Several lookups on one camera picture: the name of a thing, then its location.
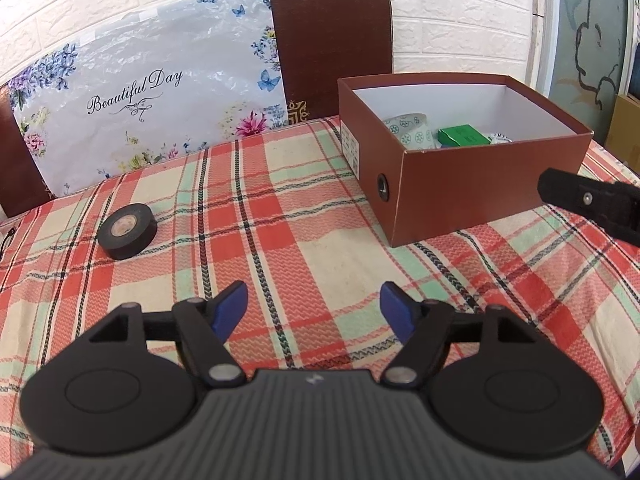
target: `plastic sheet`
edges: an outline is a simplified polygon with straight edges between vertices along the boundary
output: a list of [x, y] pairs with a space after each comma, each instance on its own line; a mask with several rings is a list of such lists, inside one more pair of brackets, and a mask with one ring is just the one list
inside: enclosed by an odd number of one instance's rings
[[287, 121], [270, 0], [132, 13], [34, 62], [9, 88], [58, 196]]

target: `plaid tablecloth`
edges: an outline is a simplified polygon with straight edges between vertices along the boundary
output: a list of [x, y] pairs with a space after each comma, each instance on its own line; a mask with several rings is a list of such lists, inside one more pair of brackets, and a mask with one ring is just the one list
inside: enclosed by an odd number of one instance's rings
[[[543, 207], [391, 249], [340, 154], [337, 121], [250, 137], [104, 181], [32, 210], [0, 262], [0, 462], [30, 453], [18, 393], [39, 366], [124, 301], [168, 310], [247, 282], [232, 354], [257, 367], [368, 367], [399, 349], [378, 291], [393, 280], [415, 298], [502, 303], [535, 324], [598, 381], [606, 398], [591, 452], [618, 459], [638, 423], [640, 252], [592, 223]], [[632, 174], [596, 144], [582, 172]], [[101, 222], [144, 202], [158, 234], [113, 262]], [[175, 348], [153, 351], [175, 359]], [[467, 355], [455, 346], [449, 360]]]

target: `blue butterfly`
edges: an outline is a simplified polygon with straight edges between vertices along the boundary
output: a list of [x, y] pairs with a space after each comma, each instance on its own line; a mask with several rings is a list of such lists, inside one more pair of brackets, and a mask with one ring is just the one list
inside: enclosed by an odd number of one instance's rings
[[267, 72], [266, 70], [263, 70], [262, 73], [260, 74], [260, 81], [258, 81], [258, 86], [260, 87], [260, 90], [266, 90], [267, 92], [271, 92], [271, 90], [276, 88], [276, 85], [279, 82], [280, 82], [280, 76], [274, 79], [271, 79], [269, 77], [269, 72]]

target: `cardboard box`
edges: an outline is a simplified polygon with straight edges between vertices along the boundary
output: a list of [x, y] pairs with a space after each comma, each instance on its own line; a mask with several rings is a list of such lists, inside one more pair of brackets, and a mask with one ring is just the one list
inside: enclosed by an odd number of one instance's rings
[[[342, 150], [392, 247], [540, 206], [547, 168], [577, 173], [593, 132], [508, 76], [401, 73], [338, 80]], [[383, 120], [421, 112], [515, 142], [406, 151]]]
[[620, 162], [640, 173], [640, 101], [616, 96], [605, 148]]

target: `white logo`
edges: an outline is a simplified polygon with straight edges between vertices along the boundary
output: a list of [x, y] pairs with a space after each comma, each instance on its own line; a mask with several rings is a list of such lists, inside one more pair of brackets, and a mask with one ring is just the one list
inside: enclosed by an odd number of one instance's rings
[[320, 374], [313, 374], [313, 375], [309, 375], [309, 377], [307, 377], [305, 381], [309, 384], [312, 384], [313, 386], [316, 386], [316, 384], [324, 381], [324, 377], [322, 377], [322, 375]]

